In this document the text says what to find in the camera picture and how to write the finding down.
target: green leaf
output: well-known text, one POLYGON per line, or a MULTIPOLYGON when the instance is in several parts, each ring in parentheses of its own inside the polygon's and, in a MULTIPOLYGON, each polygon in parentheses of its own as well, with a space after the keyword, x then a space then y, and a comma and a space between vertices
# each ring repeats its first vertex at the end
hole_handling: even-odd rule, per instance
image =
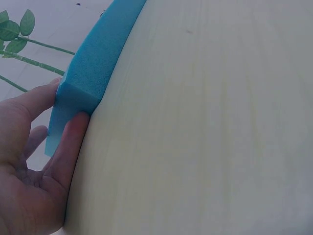
POLYGON ((0 39, 0 50, 4 49, 4 41, 0 39))
POLYGON ((12 40, 5 48, 5 51, 19 53, 26 46, 27 41, 21 39, 12 40))
POLYGON ((0 23, 0 39, 3 41, 11 41, 20 33, 20 27, 13 21, 5 21, 0 23))
POLYGON ((31 10, 27 9, 20 23, 21 34, 23 36, 28 36, 34 30, 34 27, 35 16, 31 10))
POLYGON ((9 20, 9 14, 7 11, 0 12, 0 23, 8 21, 9 20))

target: hand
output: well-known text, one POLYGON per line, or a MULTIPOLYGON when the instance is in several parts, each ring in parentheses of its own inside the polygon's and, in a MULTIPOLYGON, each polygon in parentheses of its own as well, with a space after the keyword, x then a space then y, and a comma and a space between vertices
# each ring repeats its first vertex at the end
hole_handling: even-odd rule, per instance
POLYGON ((53 105, 59 84, 37 87, 0 102, 0 233, 45 235, 63 225, 67 196, 89 116, 79 113, 42 171, 26 160, 46 138, 47 128, 31 122, 53 105))

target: blue foam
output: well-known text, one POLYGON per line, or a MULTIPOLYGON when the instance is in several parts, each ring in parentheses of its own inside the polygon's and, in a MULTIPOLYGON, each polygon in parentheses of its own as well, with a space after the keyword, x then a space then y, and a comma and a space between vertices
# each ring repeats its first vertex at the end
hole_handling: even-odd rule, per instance
POLYGON ((52 109, 45 146, 48 156, 54 154, 66 123, 80 111, 91 115, 101 101, 145 2, 114 0, 75 54, 59 85, 52 109))

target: fingernail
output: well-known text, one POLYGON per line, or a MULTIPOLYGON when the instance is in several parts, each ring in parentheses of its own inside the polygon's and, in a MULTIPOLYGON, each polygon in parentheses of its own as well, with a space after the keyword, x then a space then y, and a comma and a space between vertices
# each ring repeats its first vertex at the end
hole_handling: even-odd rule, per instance
POLYGON ((54 78, 49 84, 59 83, 61 81, 60 77, 54 78))

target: wood grain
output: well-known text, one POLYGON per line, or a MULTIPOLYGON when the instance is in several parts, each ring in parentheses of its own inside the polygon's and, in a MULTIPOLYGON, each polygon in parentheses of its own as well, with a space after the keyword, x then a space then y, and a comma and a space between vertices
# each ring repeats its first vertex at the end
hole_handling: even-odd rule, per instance
POLYGON ((147 0, 91 119, 64 233, 313 233, 310 6, 147 0))

